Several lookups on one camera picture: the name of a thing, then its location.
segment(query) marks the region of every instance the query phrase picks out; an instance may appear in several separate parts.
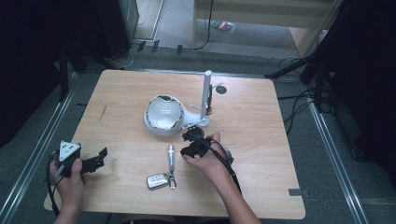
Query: white pole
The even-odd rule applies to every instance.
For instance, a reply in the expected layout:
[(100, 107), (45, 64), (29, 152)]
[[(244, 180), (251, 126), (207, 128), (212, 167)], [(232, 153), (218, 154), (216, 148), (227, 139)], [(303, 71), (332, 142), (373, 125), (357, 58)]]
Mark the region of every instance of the white pole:
[(209, 86), (210, 86), (211, 78), (212, 78), (212, 71), (207, 70), (205, 72), (204, 89), (202, 92), (201, 120), (203, 120), (206, 116), (207, 97), (209, 96)]

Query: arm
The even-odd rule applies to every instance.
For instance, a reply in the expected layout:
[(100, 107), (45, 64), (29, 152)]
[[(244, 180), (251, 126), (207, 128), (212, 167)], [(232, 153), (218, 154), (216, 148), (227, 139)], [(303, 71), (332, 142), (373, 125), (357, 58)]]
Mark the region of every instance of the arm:
[[(208, 137), (218, 142), (220, 141), (219, 133), (213, 133)], [(211, 146), (224, 157), (224, 153), (219, 148), (218, 144), (214, 143)], [(184, 155), (183, 159), (188, 164), (198, 168), (204, 177), (213, 184), (224, 202), (231, 223), (261, 224), (242, 197), (235, 183), (232, 181), (230, 173), (211, 150), (208, 150), (202, 158), (192, 158), (188, 155)]]
[[(78, 217), (81, 213), (84, 184), (81, 178), (82, 161), (76, 159), (72, 166), (70, 178), (55, 179), (55, 184), (59, 182), (57, 190), (62, 198), (62, 208), (59, 216), (56, 218), (56, 224), (71, 224), (77, 223)], [(55, 161), (50, 165), (50, 173), (56, 174), (58, 170)]]

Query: key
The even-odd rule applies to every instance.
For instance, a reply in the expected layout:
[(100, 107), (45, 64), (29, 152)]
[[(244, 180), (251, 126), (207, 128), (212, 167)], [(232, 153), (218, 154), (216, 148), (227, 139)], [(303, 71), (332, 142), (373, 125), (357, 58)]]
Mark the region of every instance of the key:
[(161, 187), (167, 186), (167, 185), (168, 185), (167, 174), (148, 176), (148, 188), (149, 189), (158, 189), (158, 188), (161, 188)]

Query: small metal object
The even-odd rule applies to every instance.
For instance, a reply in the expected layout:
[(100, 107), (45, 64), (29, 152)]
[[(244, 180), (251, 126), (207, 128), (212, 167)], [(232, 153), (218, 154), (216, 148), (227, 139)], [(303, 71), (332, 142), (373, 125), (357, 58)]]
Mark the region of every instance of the small metal object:
[(149, 189), (158, 189), (163, 186), (168, 185), (168, 175), (151, 175), (148, 176), (148, 188)]
[(168, 159), (169, 159), (169, 174), (168, 174), (168, 184), (170, 189), (175, 189), (177, 184), (174, 177), (175, 171), (175, 147), (169, 145), (168, 147)]
[(209, 96), (207, 97), (206, 115), (212, 114), (212, 84), (209, 85)]
[(224, 150), (225, 156), (227, 158), (227, 162), (228, 164), (231, 166), (231, 164), (233, 164), (233, 155), (231, 154), (230, 149), (228, 149), (226, 146), (224, 146), (222, 143), (219, 143), (220, 146), (222, 147), (222, 149)]
[(216, 87), (216, 92), (219, 94), (224, 94), (227, 92), (227, 88), (225, 88), (224, 86), (217, 86)]

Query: silver tool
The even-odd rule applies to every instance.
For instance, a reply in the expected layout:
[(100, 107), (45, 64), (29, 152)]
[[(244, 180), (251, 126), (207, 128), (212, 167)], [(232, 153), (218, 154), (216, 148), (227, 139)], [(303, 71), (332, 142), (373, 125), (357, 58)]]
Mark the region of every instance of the silver tool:
[(177, 184), (174, 177), (175, 171), (175, 147), (169, 145), (168, 147), (168, 159), (169, 159), (169, 174), (168, 174), (168, 184), (170, 189), (175, 189)]

